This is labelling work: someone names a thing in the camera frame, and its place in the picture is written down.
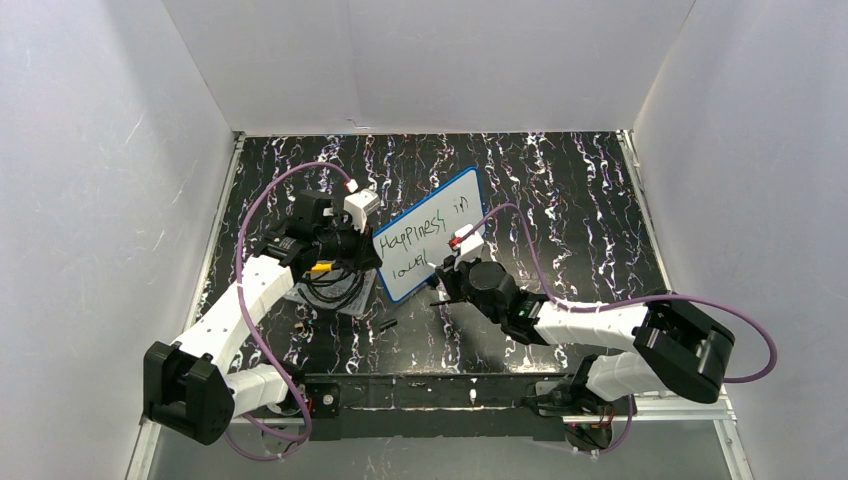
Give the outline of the black marker cap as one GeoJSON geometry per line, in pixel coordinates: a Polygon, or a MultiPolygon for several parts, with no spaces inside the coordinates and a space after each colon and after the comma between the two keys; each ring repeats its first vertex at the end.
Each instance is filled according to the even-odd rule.
{"type": "Polygon", "coordinates": [[[380,324],[379,331],[383,332],[383,331],[386,331],[388,329],[391,329],[391,328],[395,327],[397,325],[397,323],[398,323],[398,321],[396,319],[386,320],[386,321],[384,321],[383,323],[380,324]]]}

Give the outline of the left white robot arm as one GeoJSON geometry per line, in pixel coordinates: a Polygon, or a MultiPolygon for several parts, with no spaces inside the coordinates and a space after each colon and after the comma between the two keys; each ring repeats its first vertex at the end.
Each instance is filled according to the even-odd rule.
{"type": "Polygon", "coordinates": [[[281,218],[244,262],[242,280],[173,342],[153,343],[143,359],[143,415],[202,445],[225,432],[232,419],[261,407],[282,404],[297,392],[286,376],[293,365],[276,368],[270,359],[249,370],[229,368],[250,336],[249,313],[260,322],[303,277],[319,268],[364,275],[382,264],[368,218],[380,204],[368,189],[345,197],[303,190],[291,214],[281,218]]]}

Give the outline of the blue framed whiteboard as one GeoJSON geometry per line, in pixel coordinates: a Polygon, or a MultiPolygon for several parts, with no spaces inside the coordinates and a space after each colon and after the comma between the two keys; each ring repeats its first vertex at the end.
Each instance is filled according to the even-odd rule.
{"type": "Polygon", "coordinates": [[[468,167],[377,230],[378,275],[389,300],[401,302],[422,286],[434,273],[424,259],[440,264],[451,254],[454,233],[485,213],[479,171],[468,167]]]}

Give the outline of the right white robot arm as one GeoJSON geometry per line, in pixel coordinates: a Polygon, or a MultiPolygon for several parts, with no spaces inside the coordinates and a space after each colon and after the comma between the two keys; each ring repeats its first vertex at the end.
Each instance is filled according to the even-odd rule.
{"type": "Polygon", "coordinates": [[[450,302],[468,303],[523,345],[579,344],[614,350],[590,355],[564,398],[612,403],[650,391],[717,401],[734,347],[731,331],[684,300],[657,300],[607,311],[567,311],[517,286],[493,261],[446,260],[435,274],[450,302]]]}

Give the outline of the clear plastic box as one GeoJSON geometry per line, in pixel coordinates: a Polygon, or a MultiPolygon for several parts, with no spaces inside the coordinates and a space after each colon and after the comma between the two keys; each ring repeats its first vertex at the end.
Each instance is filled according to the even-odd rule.
{"type": "Polygon", "coordinates": [[[307,274],[284,294],[284,299],[316,310],[360,316],[366,310],[376,275],[374,269],[358,273],[332,270],[318,275],[307,274]]]}

